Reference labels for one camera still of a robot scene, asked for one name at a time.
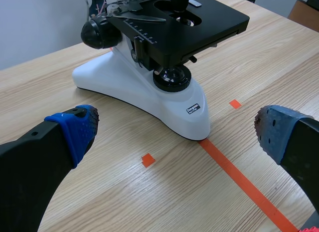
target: orange tape line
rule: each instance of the orange tape line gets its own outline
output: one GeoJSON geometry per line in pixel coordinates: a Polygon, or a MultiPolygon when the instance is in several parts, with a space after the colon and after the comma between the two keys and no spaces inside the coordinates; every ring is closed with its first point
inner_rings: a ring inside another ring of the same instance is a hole
{"type": "Polygon", "coordinates": [[[155,162],[155,159],[149,153],[147,153],[146,155],[142,157],[142,164],[145,166],[145,168],[149,167],[154,162],[155,162]]]}
{"type": "Polygon", "coordinates": [[[200,141],[199,144],[282,232],[298,231],[213,143],[205,139],[200,141]]]}
{"type": "Polygon", "coordinates": [[[237,100],[232,100],[231,102],[229,102],[229,104],[235,109],[238,109],[239,107],[241,107],[241,104],[237,100]]]}

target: table surface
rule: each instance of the table surface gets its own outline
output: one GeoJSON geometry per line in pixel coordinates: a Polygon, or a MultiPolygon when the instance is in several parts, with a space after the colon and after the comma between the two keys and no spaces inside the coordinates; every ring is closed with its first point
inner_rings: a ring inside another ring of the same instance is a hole
{"type": "MultiPolygon", "coordinates": [[[[319,119],[319,33],[245,0],[218,1],[250,22],[189,65],[207,96],[209,140],[299,228],[314,209],[262,151],[253,126],[269,104],[319,119]]],[[[0,143],[76,105],[92,104],[100,114],[92,149],[57,189],[39,231],[279,231],[197,142],[131,105],[75,87],[72,70],[105,52],[79,44],[0,72],[0,143]],[[145,168],[147,153],[156,162],[145,168]]]]}

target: microscope stage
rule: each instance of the microscope stage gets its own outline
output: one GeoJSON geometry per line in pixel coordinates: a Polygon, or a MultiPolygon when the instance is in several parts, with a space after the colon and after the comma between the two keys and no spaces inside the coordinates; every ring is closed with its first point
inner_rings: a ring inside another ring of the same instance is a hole
{"type": "Polygon", "coordinates": [[[111,17],[108,20],[132,42],[143,41],[145,53],[164,67],[171,67],[231,36],[246,30],[249,17],[216,0],[195,0],[184,14],[194,26],[176,20],[169,0],[146,0],[140,15],[166,19],[164,23],[111,17]]]}

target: coarse focus knob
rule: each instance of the coarse focus knob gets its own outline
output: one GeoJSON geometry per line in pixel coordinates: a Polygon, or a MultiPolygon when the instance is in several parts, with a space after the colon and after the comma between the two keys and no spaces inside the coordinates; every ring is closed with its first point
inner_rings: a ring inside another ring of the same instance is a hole
{"type": "Polygon", "coordinates": [[[81,31],[82,41],[95,49],[110,48],[122,41],[121,31],[111,24],[105,12],[87,21],[81,31]]]}

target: white wall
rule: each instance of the white wall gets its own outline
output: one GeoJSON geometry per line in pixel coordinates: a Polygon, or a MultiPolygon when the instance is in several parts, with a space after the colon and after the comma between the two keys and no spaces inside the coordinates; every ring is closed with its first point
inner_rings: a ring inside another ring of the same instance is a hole
{"type": "Polygon", "coordinates": [[[256,0],[255,4],[273,11],[281,16],[288,17],[296,0],[256,0]]]}
{"type": "Polygon", "coordinates": [[[0,0],[0,70],[80,43],[86,13],[84,0],[0,0]]]}

